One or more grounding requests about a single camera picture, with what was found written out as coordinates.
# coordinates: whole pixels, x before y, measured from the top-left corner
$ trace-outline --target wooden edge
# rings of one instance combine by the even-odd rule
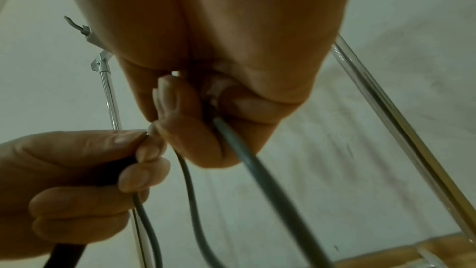
[[[381,252],[362,255],[336,262],[336,268],[391,268],[405,267],[407,263],[421,259],[418,249],[424,248],[438,256],[450,268],[476,267],[476,249],[462,234],[450,235],[411,246],[397,247]]]

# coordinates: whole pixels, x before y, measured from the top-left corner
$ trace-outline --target metal pole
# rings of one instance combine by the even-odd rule
[[[476,245],[476,211],[463,193],[340,35],[332,45],[332,54],[469,241]]]
[[[111,81],[111,71],[109,70],[108,64],[108,60],[112,56],[113,55],[107,51],[100,52],[96,59],[91,63],[91,69],[93,71],[99,72],[99,75],[101,76],[104,94],[106,95],[106,104],[109,111],[111,126],[114,130],[119,130],[122,129],[122,124],[119,118],[116,95],[114,94],[113,83]],[[132,210],[132,224],[140,265],[142,268],[152,268],[153,261],[149,249],[149,242],[147,241],[147,234],[135,209]]]

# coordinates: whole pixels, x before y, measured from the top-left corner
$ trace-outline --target skin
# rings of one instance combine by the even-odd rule
[[[0,144],[0,259],[49,253],[54,243],[108,239],[128,223],[131,192],[145,201],[170,164],[143,131],[50,132]],[[118,184],[97,187],[105,163],[135,156]]]
[[[202,104],[258,152],[309,97],[347,0],[76,2],[165,141],[196,165],[221,168],[238,160]]]

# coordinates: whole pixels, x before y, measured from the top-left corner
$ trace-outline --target white wall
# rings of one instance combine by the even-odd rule
[[[342,35],[476,204],[476,0],[351,0]],[[71,0],[10,0],[0,15],[1,141],[50,130],[107,129],[98,49],[63,21]],[[147,123],[117,64],[125,128]],[[165,267],[206,267],[193,238],[183,177],[147,203]],[[260,154],[334,260],[458,231],[431,190],[333,58],[309,102]],[[212,248],[230,267],[305,267],[242,167],[192,169]],[[40,267],[45,259],[2,263]],[[132,230],[91,245],[81,267],[138,267]]]

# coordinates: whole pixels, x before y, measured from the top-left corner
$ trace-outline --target black handle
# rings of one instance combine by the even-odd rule
[[[98,185],[116,184],[121,172],[136,162],[134,157],[128,157],[108,163]],[[85,248],[86,245],[57,244],[43,268],[75,268]]]

